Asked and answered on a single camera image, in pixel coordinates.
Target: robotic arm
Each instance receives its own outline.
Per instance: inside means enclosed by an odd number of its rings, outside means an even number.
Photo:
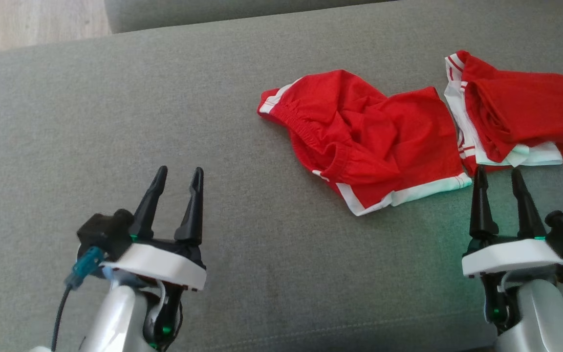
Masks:
[[[472,237],[462,257],[463,275],[480,278],[485,290],[483,315],[498,330],[497,352],[563,351],[563,213],[550,213],[545,222],[525,185],[520,170],[512,171],[518,201],[516,237],[498,236],[487,198],[488,182],[479,167],[471,207]]]
[[[110,291],[84,337],[82,352],[163,352],[174,342],[183,321],[181,294],[202,290],[206,267],[201,261],[203,170],[190,183],[190,202],[174,240],[153,238],[152,223],[168,169],[160,167],[134,215],[125,209],[112,216],[94,214],[78,230],[78,261],[65,280],[51,349],[66,298],[85,276],[110,281]],[[149,289],[159,290],[154,294]]]

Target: folded red shirt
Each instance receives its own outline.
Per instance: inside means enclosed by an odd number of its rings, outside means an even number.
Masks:
[[[518,144],[555,142],[563,154],[563,74],[502,71],[465,51],[465,105],[488,158],[502,162]]]
[[[358,216],[471,184],[433,87],[388,98],[338,70],[265,91],[258,113],[288,129],[299,161]]]

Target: gray fabric surface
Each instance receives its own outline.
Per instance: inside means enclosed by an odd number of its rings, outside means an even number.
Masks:
[[[183,296],[172,351],[490,344],[481,283],[460,267],[470,188],[356,218],[255,113],[263,90],[338,68],[387,95],[442,91],[458,49],[563,73],[563,0],[385,2],[0,53],[0,351],[49,342],[75,231],[134,210],[162,164],[161,238],[194,168],[206,172],[208,281]],[[563,165],[523,174],[541,213],[563,210]],[[489,181],[502,233],[516,234],[509,172]],[[59,350],[77,349],[107,289],[88,279],[71,294]]]
[[[389,0],[105,0],[112,33]]]

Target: stitching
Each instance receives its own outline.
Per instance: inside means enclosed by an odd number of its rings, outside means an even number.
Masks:
[[[334,332],[339,332],[340,330],[345,330],[345,329],[353,329],[353,328],[357,328],[357,330],[367,330],[367,328],[369,327],[376,327],[379,325],[389,325],[389,324],[393,324],[393,323],[398,323],[400,321],[412,321],[412,320],[418,320],[418,319],[428,319],[428,318],[436,318],[436,317],[445,317],[445,316],[453,316],[453,315],[459,315],[459,314],[463,314],[463,313],[468,313],[468,312],[476,312],[477,310],[459,310],[456,312],[451,312],[449,314],[427,314],[424,316],[416,316],[415,318],[397,318],[397,319],[384,319],[384,320],[379,320],[379,321],[371,321],[371,322],[367,322],[367,323],[357,323],[357,324],[350,324],[350,325],[339,325],[339,326],[332,326],[329,328],[320,328],[320,329],[314,329],[314,330],[307,330],[307,331],[299,331],[299,332],[290,332],[288,334],[280,334],[280,335],[274,335],[274,336],[269,336],[266,338],[255,338],[255,339],[247,339],[247,340],[243,340],[243,341],[239,341],[236,343],[228,343],[228,344],[224,344],[224,345],[216,345],[216,346],[210,346],[210,347],[205,347],[205,348],[199,348],[196,350],[193,350],[194,352],[198,352],[198,351],[212,351],[212,350],[219,350],[219,349],[224,349],[224,350],[236,350],[236,349],[240,349],[240,348],[247,348],[247,345],[266,345],[266,344],[273,344],[273,343],[280,343],[280,342],[290,342],[290,341],[297,341],[299,339],[302,338],[306,338],[308,335],[327,335],[327,334],[332,334]]]

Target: red garment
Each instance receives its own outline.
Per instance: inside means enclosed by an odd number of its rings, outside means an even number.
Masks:
[[[563,154],[563,74],[501,71],[459,51],[466,110],[488,158],[502,162],[518,144],[556,142]]]
[[[432,87],[387,98],[339,70],[265,91],[258,112],[288,129],[299,161],[356,215],[471,183]]]

